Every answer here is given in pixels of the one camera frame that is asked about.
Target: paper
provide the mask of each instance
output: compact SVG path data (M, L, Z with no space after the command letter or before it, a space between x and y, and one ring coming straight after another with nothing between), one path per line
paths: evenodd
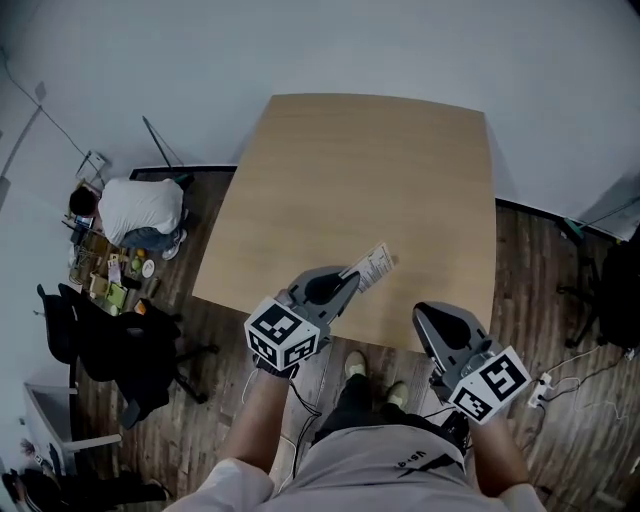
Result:
M109 282L120 284L120 280L122 279L122 272L120 269L120 260L118 259L117 254L112 254L111 256L109 256L109 261L107 261L107 269Z
M393 260L387 244L382 242L369 251L358 263L340 273L345 278L354 272L360 272L358 291L366 292L386 274L393 270Z

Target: white t-shirt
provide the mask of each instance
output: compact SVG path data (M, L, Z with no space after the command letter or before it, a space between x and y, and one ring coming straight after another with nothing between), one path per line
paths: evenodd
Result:
M236 459L219 462L190 496L167 512L541 512L533 487L499 498L473 489L451 443L403 425L334 432L316 444L296 478L271 496L262 470Z
M134 229L155 228L169 234L180 222L182 196L180 186L170 179L115 178L104 187L98 203L104 235L113 245L120 245L124 236Z

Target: table top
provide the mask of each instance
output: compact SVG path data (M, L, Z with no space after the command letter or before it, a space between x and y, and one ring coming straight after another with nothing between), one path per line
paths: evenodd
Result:
M419 301L488 328L495 200L484 114L385 96L273 96L235 173L194 295L247 313L304 270L386 242L396 268L356 294L332 334L422 351Z

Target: white wall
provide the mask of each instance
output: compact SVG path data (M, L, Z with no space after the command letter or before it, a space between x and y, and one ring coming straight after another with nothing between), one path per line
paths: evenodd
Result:
M143 114L187 163L232 163L269 97L290 92L484 111L496 194L554 213L579 216L640 169L640 20L625 0L5 3L0 40L14 75L30 91L43 80L48 111L116 174L161 163ZM0 77L0 164L32 113ZM58 219L77 165L40 116L10 169L0 423L19 414L21 380L55 368L31 310L36 283L66 278Z
M35 107L0 70L0 168ZM36 293L67 282L71 232L60 220L75 186L81 156L42 115L36 118L5 177L11 182L0 210L0 458L7 468L25 463L19 453L24 414L22 383L66 385L68 367L49 354Z

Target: person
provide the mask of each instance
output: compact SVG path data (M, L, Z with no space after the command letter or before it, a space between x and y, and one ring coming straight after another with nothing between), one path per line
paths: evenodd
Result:
M166 512L421 511L538 512L527 466L506 420L470 422L478 485L447 433L407 414L408 388L396 383L380 413L372 412L367 364L360 352L345 362L348 378L335 410L291 483L272 496L271 470L280 437L290 371L258 363L248 400L200 489Z
M174 180L110 180L98 197L87 187L79 187L69 198L71 213L97 218L104 235L117 247L162 251L162 258L176 257L187 237L182 228L184 189L193 181L187 176Z
M117 478L101 480L79 476L56 476L43 464L42 471L15 470L2 475L2 483L14 503L24 503L35 512L106 511L126 503L166 501L170 498L159 482L143 484L129 471Z

